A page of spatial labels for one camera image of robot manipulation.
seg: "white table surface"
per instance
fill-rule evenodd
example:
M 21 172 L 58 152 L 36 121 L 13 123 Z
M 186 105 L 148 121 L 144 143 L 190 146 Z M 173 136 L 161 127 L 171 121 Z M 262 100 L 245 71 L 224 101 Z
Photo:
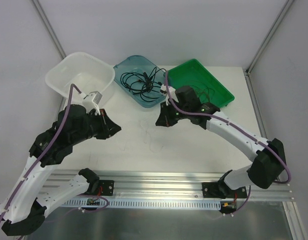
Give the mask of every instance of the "white table surface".
M 171 69 L 173 66 L 162 66 Z M 206 67 L 234 96 L 222 108 L 247 130 L 259 134 L 253 106 L 240 67 Z M 181 120 L 158 127 L 159 104 L 143 108 L 114 82 L 115 93 L 103 106 L 122 130 L 107 140 L 89 139 L 74 146 L 59 169 L 166 173 L 224 173 L 250 161 L 218 135 Z

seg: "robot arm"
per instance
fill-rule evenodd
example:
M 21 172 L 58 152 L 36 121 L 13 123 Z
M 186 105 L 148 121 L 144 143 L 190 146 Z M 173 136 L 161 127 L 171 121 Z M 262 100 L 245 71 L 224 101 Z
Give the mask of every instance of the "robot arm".
M 161 92 L 166 93 L 166 86 L 162 87 Z M 256 136 L 242 127 L 235 128 L 237 124 L 229 119 L 218 107 L 210 102 L 201 103 L 195 91 L 184 86 L 178 90 L 169 87 L 171 96 L 177 98 L 176 106 L 190 113 L 212 115 L 187 115 L 177 111 L 167 100 L 161 103 L 161 113 L 156 122 L 157 126 L 171 127 L 181 119 L 190 121 L 221 136 L 239 150 L 252 162 L 251 165 L 238 170 L 230 170 L 212 187 L 209 192 L 218 198 L 226 198 L 229 190 L 235 190 L 247 185 L 257 185 L 262 189 L 267 189 L 281 174 L 284 167 L 263 145 L 271 148 L 285 162 L 284 148 L 281 141 L 274 139 L 269 141 L 263 137 Z M 253 136 L 256 142 L 251 141 L 247 135 Z
M 97 194 L 99 178 L 90 169 L 81 170 L 72 180 L 51 192 L 44 194 L 39 192 L 51 173 L 66 156 L 72 153 L 74 145 L 90 138 L 105 140 L 121 130 L 120 126 L 109 119 L 104 109 L 98 108 L 97 102 L 100 97 L 97 92 L 91 92 L 85 97 L 83 103 L 89 111 L 81 105 L 70 105 L 66 122 L 59 136 L 30 174 L 24 178 L 25 173 L 53 139 L 66 109 L 59 112 L 57 121 L 50 129 L 37 136 L 30 148 L 30 156 L 21 177 L 7 199 L 0 204 L 0 216 L 4 214 L 4 220 L 6 220 L 2 227 L 6 235 L 29 235 L 41 226 L 53 210 L 72 197 L 83 193 Z M 21 181 L 23 184 L 15 194 L 14 190 Z M 5 206 L 11 198 L 13 200 L 6 210 Z

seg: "translucent white basket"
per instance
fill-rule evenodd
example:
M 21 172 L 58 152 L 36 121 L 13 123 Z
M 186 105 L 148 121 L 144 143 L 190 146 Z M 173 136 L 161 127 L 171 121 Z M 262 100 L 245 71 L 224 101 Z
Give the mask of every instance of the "translucent white basket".
M 103 96 L 99 107 L 103 106 L 114 93 L 113 80 L 115 71 L 112 66 L 84 52 L 68 55 L 45 77 L 46 84 L 68 98 L 70 84 L 75 84 L 88 94 L 98 91 Z M 74 90 L 72 102 L 81 104 L 82 99 Z

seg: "glass panel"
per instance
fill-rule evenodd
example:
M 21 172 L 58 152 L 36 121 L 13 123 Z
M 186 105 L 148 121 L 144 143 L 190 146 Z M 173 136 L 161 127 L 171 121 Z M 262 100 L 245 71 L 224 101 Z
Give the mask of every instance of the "glass panel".
M 27 240 L 291 240 L 281 202 L 249 202 L 234 217 L 217 211 L 60 207 Z

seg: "metal corner post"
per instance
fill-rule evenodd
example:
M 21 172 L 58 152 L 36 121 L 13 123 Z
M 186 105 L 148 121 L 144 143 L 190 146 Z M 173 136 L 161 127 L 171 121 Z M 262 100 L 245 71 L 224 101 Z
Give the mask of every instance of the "metal corner post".
M 56 47 L 56 50 L 58 51 L 58 54 L 59 56 L 64 59 L 66 57 L 66 53 L 62 47 L 62 45 L 60 44 L 57 36 L 56 36 L 56 33 L 53 29 L 53 27 L 51 26 L 48 18 L 47 18 L 47 15 L 43 9 L 43 7 L 41 6 L 39 0 L 30 0 L 33 4 L 33 6 L 35 7 L 36 11 L 37 11 L 37 14 L 38 16 L 40 17 L 40 19 L 42 20 L 42 23 L 44 24 L 47 32 L 48 32 L 48 35 L 50 36 L 53 44 L 55 45 Z
M 249 91 L 250 98 L 252 100 L 252 105 L 254 108 L 254 112 L 256 115 L 257 124 L 259 127 L 259 131 L 261 133 L 262 137 L 267 138 L 266 136 L 266 130 L 263 124 L 263 120 L 261 117 L 260 108 L 257 102 L 257 98 L 250 80 L 249 75 L 247 74 L 247 71 L 244 72 L 247 88 Z M 288 221 L 289 229 L 292 234 L 292 237 L 294 240 L 308 240 L 308 237 L 306 235 L 306 231 L 304 229 L 304 226 L 302 224 L 300 215 L 298 213 L 297 205 L 295 202 L 294 197 L 292 197 L 291 201 L 283 201 L 283 206 L 285 210 L 285 215 Z
M 271 26 L 270 30 L 268 31 L 268 34 L 266 35 L 265 39 L 263 40 L 262 44 L 260 45 L 259 49 L 256 52 L 255 57 L 253 58 L 251 64 L 247 68 L 247 75 L 250 74 L 250 72 L 253 70 L 255 67 L 258 59 L 266 49 L 267 45 L 269 44 L 270 40 L 273 38 L 275 32 L 277 31 L 278 27 L 282 23 L 283 19 L 285 18 L 286 14 L 288 13 L 290 7 L 292 4 L 295 2 L 295 0 L 286 0 L 283 8 L 279 12 L 277 18 L 275 19 L 273 25 Z

